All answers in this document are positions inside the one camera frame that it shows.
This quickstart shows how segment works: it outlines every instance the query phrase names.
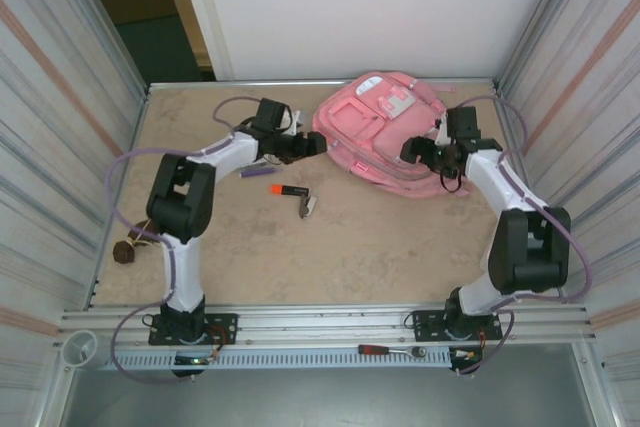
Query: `work surface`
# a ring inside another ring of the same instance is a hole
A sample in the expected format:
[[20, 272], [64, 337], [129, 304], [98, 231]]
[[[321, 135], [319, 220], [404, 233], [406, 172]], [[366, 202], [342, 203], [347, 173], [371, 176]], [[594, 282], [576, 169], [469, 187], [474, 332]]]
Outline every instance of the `work surface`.
[[[455, 83], [439, 93], [449, 107], [491, 84]], [[138, 147], [194, 151], [224, 135], [211, 118], [222, 100], [269, 97], [305, 111], [338, 85], [155, 89]], [[475, 103], [483, 137], [504, 144], [493, 103]], [[221, 116], [237, 124], [255, 113], [253, 102], [226, 106]], [[120, 209], [131, 221], [146, 219], [145, 206], [160, 156], [136, 158]], [[312, 216], [301, 220], [298, 198], [269, 194], [272, 183], [309, 187], [318, 196]], [[207, 303], [354, 303], [443, 300], [480, 276], [479, 261], [496, 217], [482, 194], [406, 199], [377, 189], [338, 168], [326, 155], [304, 159], [274, 175], [216, 185], [213, 217], [202, 237], [201, 279]], [[110, 251], [127, 229], [114, 226], [95, 304], [143, 303], [165, 289], [160, 247], [136, 249], [133, 264], [120, 265]]]

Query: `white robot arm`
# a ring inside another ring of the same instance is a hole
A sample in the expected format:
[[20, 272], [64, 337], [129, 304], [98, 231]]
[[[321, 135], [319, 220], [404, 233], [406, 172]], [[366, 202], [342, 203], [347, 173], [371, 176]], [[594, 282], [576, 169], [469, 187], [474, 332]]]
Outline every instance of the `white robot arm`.
[[567, 231], [571, 219], [565, 209], [549, 207], [528, 189], [494, 139], [481, 138], [475, 107], [449, 109], [439, 127], [435, 140], [409, 139], [400, 157], [410, 163], [419, 161], [443, 178], [464, 175], [484, 194], [499, 219], [481, 261], [485, 273], [455, 289], [445, 305], [449, 331], [465, 337], [477, 325], [470, 318], [488, 318], [519, 295], [562, 287], [567, 280], [569, 241], [530, 202]]
[[[326, 152], [324, 137], [297, 132], [300, 112], [280, 102], [262, 99], [256, 116], [236, 127], [233, 135], [210, 145], [199, 155], [162, 158], [147, 203], [147, 215], [163, 242], [165, 298], [163, 323], [185, 343], [201, 338], [204, 293], [200, 286], [200, 236], [211, 220], [215, 184], [234, 170], [264, 155], [289, 164]], [[188, 186], [186, 193], [177, 186]]]

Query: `corrugated metal panel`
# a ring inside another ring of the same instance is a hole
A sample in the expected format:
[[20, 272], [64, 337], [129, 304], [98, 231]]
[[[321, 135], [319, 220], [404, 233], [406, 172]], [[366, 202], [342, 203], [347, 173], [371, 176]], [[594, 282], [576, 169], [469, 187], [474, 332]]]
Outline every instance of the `corrugated metal panel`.
[[[501, 79], [532, 132], [532, 186], [569, 210], [593, 262], [586, 304], [629, 422], [640, 422], [639, 12], [640, 0], [562, 0], [524, 65]], [[579, 269], [572, 259], [569, 290]]]
[[0, 425], [24, 425], [109, 222], [102, 178], [145, 93], [93, 0], [0, 0]]

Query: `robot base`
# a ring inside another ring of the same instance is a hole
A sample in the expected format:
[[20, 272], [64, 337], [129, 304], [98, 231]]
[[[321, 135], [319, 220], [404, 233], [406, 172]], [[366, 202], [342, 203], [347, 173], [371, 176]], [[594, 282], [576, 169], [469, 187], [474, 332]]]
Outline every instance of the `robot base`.
[[485, 340], [502, 339], [497, 314], [471, 316], [462, 313], [459, 290], [451, 293], [444, 310], [416, 310], [411, 313], [416, 341], [479, 341], [481, 331], [484, 331]]
[[225, 345], [236, 343], [237, 314], [205, 314], [204, 298], [193, 312], [179, 312], [167, 304], [160, 307], [160, 314], [153, 315], [149, 332], [149, 345], [219, 345], [224, 330]]

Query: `red screwdriver handle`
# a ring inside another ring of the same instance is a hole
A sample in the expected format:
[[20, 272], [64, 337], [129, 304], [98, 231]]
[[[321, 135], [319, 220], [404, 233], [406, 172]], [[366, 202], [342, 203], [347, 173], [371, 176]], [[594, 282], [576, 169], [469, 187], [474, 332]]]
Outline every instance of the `red screwdriver handle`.
[[387, 355], [389, 353], [389, 347], [382, 347], [381, 345], [359, 345], [358, 353], [362, 355]]

